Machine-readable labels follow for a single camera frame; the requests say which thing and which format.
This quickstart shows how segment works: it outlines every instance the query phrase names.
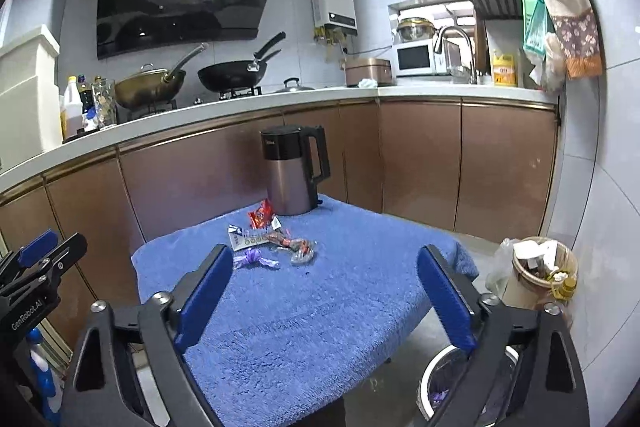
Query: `white microwave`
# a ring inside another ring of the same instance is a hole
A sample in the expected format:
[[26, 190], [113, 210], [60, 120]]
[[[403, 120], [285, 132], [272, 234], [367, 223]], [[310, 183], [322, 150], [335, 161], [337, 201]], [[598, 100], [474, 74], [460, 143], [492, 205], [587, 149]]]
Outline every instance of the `white microwave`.
[[461, 66], [460, 47], [444, 39], [442, 53], [434, 53], [435, 39], [394, 44], [391, 67], [394, 77], [449, 74], [450, 66]]

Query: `yellow bottle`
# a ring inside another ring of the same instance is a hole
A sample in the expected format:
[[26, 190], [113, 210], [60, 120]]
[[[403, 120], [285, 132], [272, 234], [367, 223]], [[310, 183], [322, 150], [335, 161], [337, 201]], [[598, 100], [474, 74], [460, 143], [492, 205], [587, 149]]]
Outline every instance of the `yellow bottle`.
[[516, 60], [513, 55], [494, 55], [492, 64], [494, 84], [496, 86], [518, 87], [516, 79]]

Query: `glass jar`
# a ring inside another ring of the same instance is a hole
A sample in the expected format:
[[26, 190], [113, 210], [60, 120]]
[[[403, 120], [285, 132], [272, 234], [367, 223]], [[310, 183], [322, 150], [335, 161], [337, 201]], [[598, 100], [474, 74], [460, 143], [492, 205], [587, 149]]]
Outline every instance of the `glass jar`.
[[98, 128], [106, 129], [116, 125], [116, 102], [114, 95], [114, 82], [96, 76], [92, 90], [94, 92], [95, 115], [98, 119]]

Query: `brown cabinet door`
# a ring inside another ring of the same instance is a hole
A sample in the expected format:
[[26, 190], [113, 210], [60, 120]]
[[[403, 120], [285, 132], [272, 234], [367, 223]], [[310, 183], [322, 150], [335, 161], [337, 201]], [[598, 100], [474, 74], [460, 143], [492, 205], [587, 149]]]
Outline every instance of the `brown cabinet door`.
[[382, 212], [382, 157], [375, 102], [339, 108], [344, 139], [347, 199], [355, 206]]
[[[329, 153], [331, 177], [318, 185], [318, 193], [326, 194], [330, 198], [347, 201], [347, 190], [344, 181], [344, 143], [340, 127], [340, 113], [337, 107], [316, 109], [284, 116], [286, 125], [318, 126], [324, 127], [326, 135], [326, 148]], [[311, 142], [311, 156], [314, 163], [314, 173], [320, 172], [318, 150]]]
[[500, 243], [538, 235], [556, 152], [553, 111], [462, 108], [456, 232]]
[[131, 255], [144, 240], [117, 161], [73, 172], [47, 187], [65, 236], [86, 237], [87, 253], [78, 264], [98, 299], [113, 306], [139, 303]]
[[282, 117], [235, 124], [122, 155], [122, 173], [146, 240], [266, 198], [260, 131], [275, 125], [282, 125]]
[[[28, 245], [47, 229], [54, 230], [60, 237], [44, 188], [36, 188], [0, 207], [0, 229], [10, 250]], [[73, 349], [95, 299], [76, 266], [63, 275], [58, 295], [60, 304], [49, 314], [49, 322]]]
[[385, 213], [453, 230], [460, 133], [458, 104], [380, 104]]

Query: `white countertop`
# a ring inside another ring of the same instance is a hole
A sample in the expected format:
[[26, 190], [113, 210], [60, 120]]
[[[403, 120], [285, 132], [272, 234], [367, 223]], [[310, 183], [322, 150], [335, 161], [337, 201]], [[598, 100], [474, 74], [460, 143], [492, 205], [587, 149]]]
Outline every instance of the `white countertop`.
[[468, 96], [475, 98], [498, 98], [519, 102], [558, 103], [557, 96], [531, 89], [471, 86], [468, 84], [450, 84], [445, 82], [425, 82], [424, 85], [420, 86], [380, 87], [378, 89], [331, 87], [328, 89], [265, 94], [235, 100], [225, 100], [223, 102], [206, 103], [127, 122], [110, 129], [90, 134], [89, 136], [78, 138], [49, 152], [35, 156], [9, 169], [7, 172], [0, 174], [0, 193], [15, 187], [15, 185], [41, 172], [45, 172], [80, 156], [175, 127], [272, 107], [287, 107], [301, 103], [356, 100], [358, 98], [387, 98], [393, 96]]

